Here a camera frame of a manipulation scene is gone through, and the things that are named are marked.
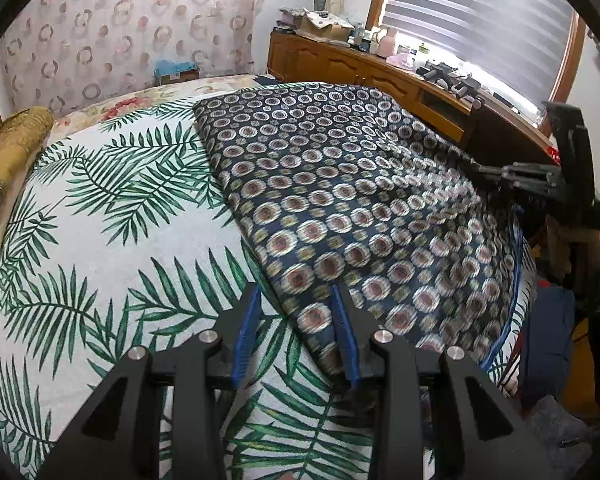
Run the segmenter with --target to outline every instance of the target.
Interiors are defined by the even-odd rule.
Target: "window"
[[[373,0],[370,20],[480,66],[542,108],[562,72],[572,15],[565,0]]]

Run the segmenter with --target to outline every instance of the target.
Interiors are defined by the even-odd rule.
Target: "circular pattern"
[[[394,335],[388,330],[377,330],[374,332],[374,339],[379,343],[390,343],[394,339]]]
[[[89,83],[82,89],[82,97],[88,100],[97,99],[100,93],[100,87],[96,83]]]
[[[445,167],[444,140],[375,89],[248,89],[200,108],[229,207],[324,367],[342,369],[327,330],[336,281],[420,348],[486,355],[508,319],[512,242]]]
[[[307,264],[295,264],[282,274],[282,290],[296,295],[306,291],[314,282],[314,272]]]
[[[331,310],[322,303],[312,303],[300,311],[298,328],[305,334],[315,334],[331,323]]]
[[[417,313],[412,306],[398,304],[394,306],[384,320],[384,326],[395,335],[404,335],[413,328]]]
[[[324,282],[332,282],[340,277],[344,265],[344,259],[338,253],[324,253],[315,261],[314,272]]]
[[[207,341],[207,335],[205,334],[205,332],[214,332],[213,330],[204,330],[202,332],[200,332],[200,341],[203,341],[205,343],[211,342],[211,341]],[[144,356],[146,355],[146,348],[144,346],[133,346],[129,349],[129,351],[126,353],[126,356],[129,357],[129,359],[131,359],[132,361],[139,361],[140,359],[144,358]]]
[[[462,350],[459,346],[451,346],[446,349],[446,354],[453,359],[453,361],[459,361],[464,358],[464,350]]]
[[[298,238],[293,231],[278,231],[267,241],[267,253],[275,258],[284,256],[293,251],[297,244]]]

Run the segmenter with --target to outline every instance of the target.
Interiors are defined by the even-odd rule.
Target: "blue gripper pad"
[[[351,388],[360,385],[360,370],[358,368],[358,343],[353,333],[347,310],[342,301],[342,295],[337,285],[331,287],[331,318],[336,331],[336,342],[344,365],[344,375],[351,382]]]
[[[262,290],[255,283],[248,283],[242,293],[240,302],[247,302],[244,308],[240,330],[234,347],[234,366],[231,370],[231,383],[237,390],[247,373],[249,359],[253,352],[258,331],[258,322],[262,313]]]

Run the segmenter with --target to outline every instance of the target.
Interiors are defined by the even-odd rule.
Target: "bed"
[[[179,345],[255,281],[251,380],[222,427],[228,478],[366,478],[370,425],[331,388],[342,363],[325,284],[346,280],[360,307],[422,348],[463,346],[497,384],[534,300],[517,219],[455,169],[463,156],[378,90],[251,76],[56,121],[0,249],[0,446],[35,478],[130,346]],[[162,476],[169,422],[168,403]],[[430,451],[424,460],[429,478]]]

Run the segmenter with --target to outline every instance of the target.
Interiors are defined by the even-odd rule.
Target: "wooden cabinet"
[[[471,108],[467,103],[419,76],[388,65],[372,54],[317,43],[295,34],[274,32],[269,44],[268,67],[276,78],[288,83],[325,81],[375,87],[391,95],[400,106],[459,144],[467,145],[469,137],[474,135],[475,139],[481,138],[474,134],[476,119],[470,117]],[[509,109],[501,110],[500,114],[503,117],[513,115]],[[521,154],[518,159],[520,162],[535,161],[546,156],[544,148],[549,144],[545,137],[530,125],[515,123],[523,121],[517,116],[507,120],[515,124],[516,139],[524,141],[524,146],[533,151],[524,156]],[[494,131],[499,129],[489,127],[481,133],[492,142],[505,145],[505,139],[497,139]]]
[[[339,52],[326,52],[322,79],[329,83],[359,85],[365,71],[365,64]]]
[[[320,48],[317,43],[307,41],[291,44],[286,53],[286,59],[286,70],[290,82],[324,81],[322,70],[324,59],[320,56]]]
[[[418,87],[411,82],[396,78],[388,70],[367,67],[362,84],[378,88],[393,97],[402,108],[413,110]]]

